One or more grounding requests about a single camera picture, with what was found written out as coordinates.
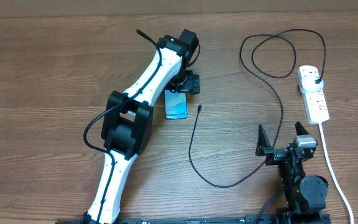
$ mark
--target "power strip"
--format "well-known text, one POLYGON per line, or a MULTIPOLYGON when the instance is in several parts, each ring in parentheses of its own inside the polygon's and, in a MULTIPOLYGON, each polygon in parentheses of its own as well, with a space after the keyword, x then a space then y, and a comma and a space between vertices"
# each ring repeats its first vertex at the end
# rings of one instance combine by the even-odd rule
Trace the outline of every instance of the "power strip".
POLYGON ((329 172, 333 178, 335 187, 341 195, 347 210, 349 211, 350 223, 354 223, 352 208, 349 205, 343 191, 339 187, 338 181, 336 180, 333 168, 329 161, 326 140, 323 133, 322 123, 329 120, 329 113, 327 108, 327 102, 324 97, 323 86, 324 83, 315 83, 315 80, 319 78, 318 69, 314 66, 304 65, 298 69, 299 87, 303 96, 303 103, 305 104, 306 115, 308 117, 309 124, 318 124, 321 142, 323 145, 324 156, 326 158, 329 172))
POLYGON ((329 120, 323 92, 324 83, 323 81, 320 84, 314 82, 319 78, 318 69, 310 65, 301 66, 298 69, 298 78, 309 124, 319 124, 329 120))

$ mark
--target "wooden table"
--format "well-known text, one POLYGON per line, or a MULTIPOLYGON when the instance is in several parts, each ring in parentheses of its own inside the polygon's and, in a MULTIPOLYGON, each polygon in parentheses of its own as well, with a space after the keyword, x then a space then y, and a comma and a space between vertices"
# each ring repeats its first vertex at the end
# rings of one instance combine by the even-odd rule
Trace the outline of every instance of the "wooden table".
MULTIPOLYGON (((98 188, 104 155, 85 146, 85 126, 106 106, 108 95, 128 88, 149 64, 154 48, 135 33, 157 40, 197 33, 202 50, 192 69, 201 77, 201 94, 188 97, 189 118, 166 121, 162 98, 155 105, 154 128, 145 152, 135 161, 121 202, 125 217, 239 217, 257 213, 281 189, 276 167, 263 167, 240 185, 217 189, 202 181, 188 161, 196 109, 203 104, 193 143, 195 166, 216 184, 231 184, 258 166, 258 124, 273 141, 280 119, 277 99, 267 85, 240 65, 242 40, 252 34, 286 29, 318 31, 326 40, 325 94, 331 119, 324 124, 337 179, 358 223, 358 11, 95 16, 0 19, 0 223, 53 223, 79 218, 98 188)), ((296 67, 321 69, 323 50, 316 35, 285 34, 298 53, 296 67)), ((244 47, 250 51, 263 38, 244 47)), ((272 74, 286 74, 290 46, 272 40, 255 61, 272 74)), ((281 96, 284 122, 277 147, 307 124, 296 72, 267 79, 281 96)), ((101 124, 90 132, 102 146, 101 124)), ((348 214, 318 148, 304 164, 306 174, 328 179, 327 209, 333 223, 348 214)), ((266 213, 285 205, 284 199, 266 213)))

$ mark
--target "white cable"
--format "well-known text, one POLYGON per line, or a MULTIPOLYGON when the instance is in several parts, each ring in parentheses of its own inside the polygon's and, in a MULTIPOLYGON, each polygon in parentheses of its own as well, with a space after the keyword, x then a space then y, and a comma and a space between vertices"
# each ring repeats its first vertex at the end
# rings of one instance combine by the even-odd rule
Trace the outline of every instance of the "white cable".
POLYGON ((331 176, 333 177, 333 181, 335 184, 335 187, 338 189, 339 194, 341 195, 343 201, 345 202, 346 208, 349 211, 349 216, 350 216, 350 221, 351 224, 354 224, 354 218, 353 218, 353 212, 352 212, 352 208, 351 205, 349 205, 349 202, 347 201, 345 195, 343 194, 343 191, 341 190, 341 188, 339 187, 338 181, 336 180, 333 168, 331 167, 331 163, 329 161, 329 157, 328 157, 328 152, 327 152, 327 146, 326 146, 326 140, 324 138, 324 133, 323 133, 323 125, 321 123, 318 123, 318 128, 320 129, 320 134, 321 134, 321 142, 323 143, 323 151, 324 151, 324 155, 326 157, 326 161, 327 161, 327 166, 329 169, 329 172, 331 173, 331 176))

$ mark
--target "electrical outlet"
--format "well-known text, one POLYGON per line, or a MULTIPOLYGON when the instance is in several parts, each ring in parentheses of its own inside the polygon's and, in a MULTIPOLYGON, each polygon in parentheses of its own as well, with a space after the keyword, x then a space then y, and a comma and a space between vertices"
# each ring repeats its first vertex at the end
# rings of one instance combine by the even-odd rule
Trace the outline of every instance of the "electrical outlet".
POLYGON ((329 120, 327 102, 322 90, 304 93, 302 96, 309 124, 318 124, 329 120))
POLYGON ((316 83, 319 78, 318 69, 311 65, 300 66, 298 69, 299 87, 302 93, 322 90, 324 82, 316 83))

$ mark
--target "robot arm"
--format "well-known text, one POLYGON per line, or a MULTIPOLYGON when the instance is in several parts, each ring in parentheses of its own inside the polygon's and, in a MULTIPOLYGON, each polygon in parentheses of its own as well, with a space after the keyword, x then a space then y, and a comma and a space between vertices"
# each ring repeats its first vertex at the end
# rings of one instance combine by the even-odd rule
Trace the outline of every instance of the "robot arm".
POLYGON ((287 207, 279 208, 275 215, 246 215, 249 223, 314 223, 331 224, 329 215, 323 215, 326 208, 328 182, 320 176, 306 176, 302 162, 313 158, 318 142, 300 122, 295 124, 296 137, 286 149, 273 149, 266 132, 259 125, 256 156, 266 156, 266 166, 278 166, 287 207))
POLYGON ((184 30, 178 39, 166 35, 158 41, 162 64, 153 79, 146 85, 160 61, 158 51, 145 72, 130 88, 123 94, 116 91, 111 93, 107 110, 124 101, 126 103, 122 108, 117 107, 104 117, 101 135, 108 152, 105 153, 98 192, 80 223, 111 224, 117 219, 129 170, 150 139, 153 106, 158 96, 167 88, 192 95, 200 92, 198 75, 185 70, 197 45, 196 34, 188 30, 184 30), (144 85, 146 86, 142 93, 131 99, 131 96, 144 85), (135 119, 129 121, 121 117, 120 113, 130 113, 135 119))

